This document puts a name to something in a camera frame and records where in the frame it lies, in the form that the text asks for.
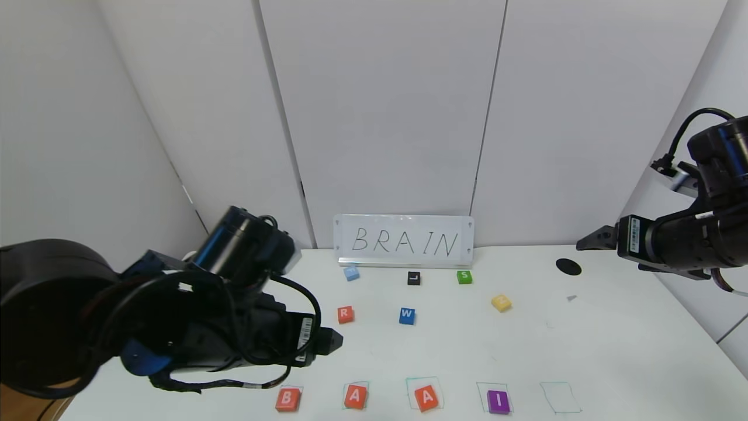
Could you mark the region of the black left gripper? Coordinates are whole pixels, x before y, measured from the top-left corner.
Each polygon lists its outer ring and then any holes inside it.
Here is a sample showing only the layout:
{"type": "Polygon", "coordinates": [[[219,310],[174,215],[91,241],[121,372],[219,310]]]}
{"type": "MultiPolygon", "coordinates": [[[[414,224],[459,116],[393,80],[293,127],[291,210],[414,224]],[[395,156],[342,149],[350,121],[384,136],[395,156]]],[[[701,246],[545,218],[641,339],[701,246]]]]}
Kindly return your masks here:
{"type": "MultiPolygon", "coordinates": [[[[313,360],[310,341],[314,328],[310,313],[289,312],[286,305],[262,293],[251,309],[251,357],[260,365],[307,366],[313,360]]],[[[313,354],[328,356],[344,344],[336,330],[322,327],[313,354]]]]}

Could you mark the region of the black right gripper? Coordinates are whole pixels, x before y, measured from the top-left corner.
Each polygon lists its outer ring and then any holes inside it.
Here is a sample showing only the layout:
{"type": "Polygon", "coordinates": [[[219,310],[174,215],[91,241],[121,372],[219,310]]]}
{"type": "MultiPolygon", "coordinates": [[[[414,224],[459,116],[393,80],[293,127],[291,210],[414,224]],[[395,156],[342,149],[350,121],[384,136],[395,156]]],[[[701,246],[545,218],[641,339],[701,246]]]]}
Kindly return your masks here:
{"type": "Polygon", "coordinates": [[[655,220],[630,215],[581,238],[576,250],[617,250],[618,256],[636,262],[644,271],[706,274],[722,266],[721,224],[695,214],[655,220]]]}

